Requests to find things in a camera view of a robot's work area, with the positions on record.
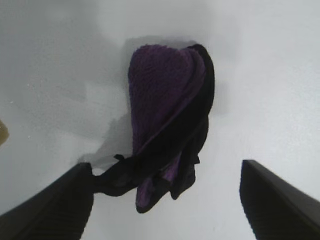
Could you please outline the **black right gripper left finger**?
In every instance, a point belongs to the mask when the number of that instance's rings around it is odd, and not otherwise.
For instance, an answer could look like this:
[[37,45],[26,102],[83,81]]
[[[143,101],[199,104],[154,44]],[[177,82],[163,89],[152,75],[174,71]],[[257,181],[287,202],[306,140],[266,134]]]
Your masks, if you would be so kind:
[[79,163],[44,190],[0,216],[2,240],[79,240],[94,202],[89,163]]

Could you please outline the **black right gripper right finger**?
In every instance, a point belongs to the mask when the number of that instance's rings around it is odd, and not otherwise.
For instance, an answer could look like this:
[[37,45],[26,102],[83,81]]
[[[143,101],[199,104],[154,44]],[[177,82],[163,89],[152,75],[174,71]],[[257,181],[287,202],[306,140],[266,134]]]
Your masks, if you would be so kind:
[[255,160],[243,160],[240,201],[258,240],[318,240],[320,203]]

